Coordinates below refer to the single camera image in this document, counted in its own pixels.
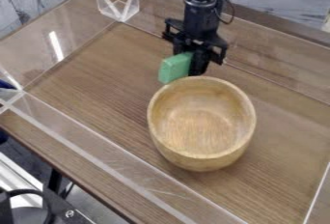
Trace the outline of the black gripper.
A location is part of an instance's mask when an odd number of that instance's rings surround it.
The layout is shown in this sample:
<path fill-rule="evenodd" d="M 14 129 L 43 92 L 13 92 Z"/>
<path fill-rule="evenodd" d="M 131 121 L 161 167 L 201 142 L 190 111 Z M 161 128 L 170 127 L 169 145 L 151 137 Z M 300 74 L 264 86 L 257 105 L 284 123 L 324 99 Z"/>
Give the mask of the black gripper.
<path fill-rule="evenodd" d="M 190 76 L 205 74 L 209 61 L 224 64 L 229 44 L 218 35 L 220 0 L 186 0 L 184 19 L 165 20 L 163 38 L 173 43 L 173 54 L 194 52 Z"/>

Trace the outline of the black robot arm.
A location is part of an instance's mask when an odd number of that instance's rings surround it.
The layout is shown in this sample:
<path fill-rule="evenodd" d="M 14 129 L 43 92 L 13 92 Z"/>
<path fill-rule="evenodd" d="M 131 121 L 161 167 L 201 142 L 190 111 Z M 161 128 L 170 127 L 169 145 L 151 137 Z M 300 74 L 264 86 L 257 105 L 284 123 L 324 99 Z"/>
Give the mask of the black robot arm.
<path fill-rule="evenodd" d="M 225 0 L 185 0 L 184 19 L 165 19 L 163 38 L 174 54 L 193 53 L 189 75 L 206 73 L 209 63 L 224 64 L 229 43 L 218 34 Z"/>

